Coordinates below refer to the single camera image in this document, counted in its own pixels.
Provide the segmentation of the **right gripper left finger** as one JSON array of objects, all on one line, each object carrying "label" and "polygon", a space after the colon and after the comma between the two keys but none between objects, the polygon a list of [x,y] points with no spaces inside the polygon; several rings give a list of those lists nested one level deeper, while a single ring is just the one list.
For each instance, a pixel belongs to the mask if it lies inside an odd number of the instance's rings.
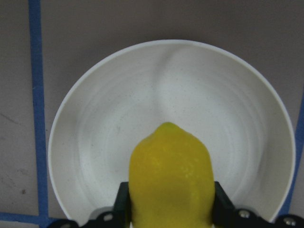
[{"label": "right gripper left finger", "polygon": [[116,228],[131,227],[132,212],[128,182],[120,183],[113,206],[113,211],[114,219],[116,221]]}]

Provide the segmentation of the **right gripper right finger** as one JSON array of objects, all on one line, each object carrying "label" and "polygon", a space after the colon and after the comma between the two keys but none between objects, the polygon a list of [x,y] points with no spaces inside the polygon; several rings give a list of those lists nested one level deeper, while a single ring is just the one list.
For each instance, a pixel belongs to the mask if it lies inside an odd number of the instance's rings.
[{"label": "right gripper right finger", "polygon": [[235,206],[218,181],[215,182],[215,198],[212,211],[214,225],[232,225]]}]

